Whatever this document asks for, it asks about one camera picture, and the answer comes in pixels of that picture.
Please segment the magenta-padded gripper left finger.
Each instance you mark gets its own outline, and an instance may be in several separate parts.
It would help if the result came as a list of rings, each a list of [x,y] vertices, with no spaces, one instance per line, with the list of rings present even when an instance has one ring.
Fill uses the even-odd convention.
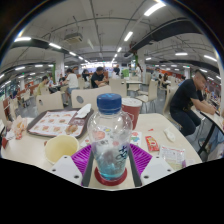
[[[62,156],[49,170],[50,173],[76,185],[88,187],[91,179],[93,153],[88,145],[72,156]]]

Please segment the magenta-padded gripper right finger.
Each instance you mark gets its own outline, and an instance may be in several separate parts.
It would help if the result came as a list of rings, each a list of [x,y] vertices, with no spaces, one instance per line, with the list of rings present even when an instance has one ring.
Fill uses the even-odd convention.
[[[130,145],[129,159],[136,187],[145,186],[174,172],[174,169],[159,155],[152,156],[133,144]]]

